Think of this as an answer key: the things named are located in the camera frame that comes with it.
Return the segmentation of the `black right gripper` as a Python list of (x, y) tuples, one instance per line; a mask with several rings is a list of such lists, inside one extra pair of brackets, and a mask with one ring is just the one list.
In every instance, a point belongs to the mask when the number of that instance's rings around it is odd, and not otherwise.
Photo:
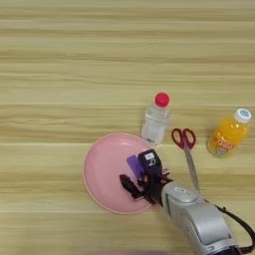
[(123, 188), (131, 195), (134, 200), (145, 199), (150, 204), (162, 205), (162, 189), (171, 182), (168, 177), (170, 171), (164, 168), (160, 172), (146, 172), (142, 180), (143, 191), (139, 190), (126, 174), (120, 175), (120, 181)]

